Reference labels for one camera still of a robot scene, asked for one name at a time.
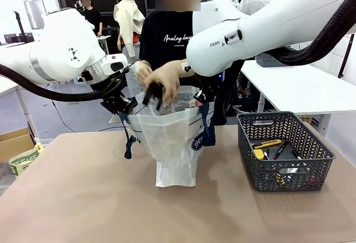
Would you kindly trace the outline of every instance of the white plastic cover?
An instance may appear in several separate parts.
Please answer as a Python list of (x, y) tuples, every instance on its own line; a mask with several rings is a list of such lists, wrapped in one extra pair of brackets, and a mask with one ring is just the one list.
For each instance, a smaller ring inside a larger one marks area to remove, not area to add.
[[(202, 115), (193, 95), (199, 89), (182, 86), (178, 101), (169, 108), (162, 106), (158, 112), (156, 103), (142, 104), (144, 92), (137, 95), (139, 103), (127, 117), (128, 131), (140, 140), (146, 151), (157, 161), (156, 186), (195, 186), (197, 162), (204, 147)], [(207, 124), (214, 113), (214, 103), (209, 104)]]

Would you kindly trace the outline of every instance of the yellow box cutter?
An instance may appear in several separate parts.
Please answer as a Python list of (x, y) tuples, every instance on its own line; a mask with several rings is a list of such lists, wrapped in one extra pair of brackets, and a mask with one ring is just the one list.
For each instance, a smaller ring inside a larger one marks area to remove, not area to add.
[(279, 139), (265, 141), (265, 142), (261, 142), (258, 144), (251, 144), (251, 145), (255, 150), (259, 150), (260, 148), (270, 147), (270, 146), (274, 146), (274, 145), (278, 145), (278, 144), (282, 144), (282, 141)]

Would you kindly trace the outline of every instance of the white bag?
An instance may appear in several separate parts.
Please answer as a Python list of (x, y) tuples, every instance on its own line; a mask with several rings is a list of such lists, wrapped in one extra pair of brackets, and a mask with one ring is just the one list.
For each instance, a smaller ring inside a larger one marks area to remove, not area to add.
[(138, 106), (123, 122), (157, 161), (157, 187), (195, 186), (203, 144), (215, 144), (214, 127), (210, 126), (214, 103), (195, 107), (193, 96), (198, 91), (191, 86), (180, 87), (178, 101), (169, 108), (162, 106), (159, 112), (156, 103), (150, 102), (147, 107), (142, 104), (143, 92), (136, 96)]

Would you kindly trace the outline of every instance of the bag handle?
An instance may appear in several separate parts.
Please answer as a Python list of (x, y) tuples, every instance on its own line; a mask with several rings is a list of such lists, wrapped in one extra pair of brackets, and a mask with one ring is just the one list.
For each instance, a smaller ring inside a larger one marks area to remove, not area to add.
[(202, 124), (204, 125), (204, 131), (202, 134), (202, 145), (204, 147), (215, 146), (215, 127), (213, 119), (210, 120), (210, 126), (207, 126), (207, 114), (209, 113), (209, 103), (203, 104), (198, 109), (198, 114), (201, 114)]
[(126, 142), (126, 150), (125, 150), (125, 158), (126, 159), (131, 159), (132, 158), (132, 153), (131, 153), (131, 146), (133, 143), (135, 143), (137, 141), (137, 139), (131, 135), (131, 137), (128, 136), (128, 132), (127, 132), (127, 129), (126, 129), (126, 126), (123, 124), (123, 121), (126, 120), (126, 122), (128, 123), (128, 119), (127, 119), (127, 114), (124, 114), (122, 112), (120, 112), (118, 114), (121, 122), (122, 122), (122, 125), (123, 125), (123, 129), (125, 130), (125, 134), (126, 134), (126, 138), (127, 138), (127, 142)]

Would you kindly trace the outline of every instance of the brown tabletop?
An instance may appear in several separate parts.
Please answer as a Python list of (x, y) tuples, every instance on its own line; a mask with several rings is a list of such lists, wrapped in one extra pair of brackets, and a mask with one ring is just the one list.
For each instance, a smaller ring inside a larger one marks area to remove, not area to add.
[(0, 242), (348, 242), (356, 240), (356, 169), (339, 153), (319, 192), (250, 186), (237, 127), (216, 128), (196, 187), (155, 186), (124, 132), (60, 135), (0, 197)]

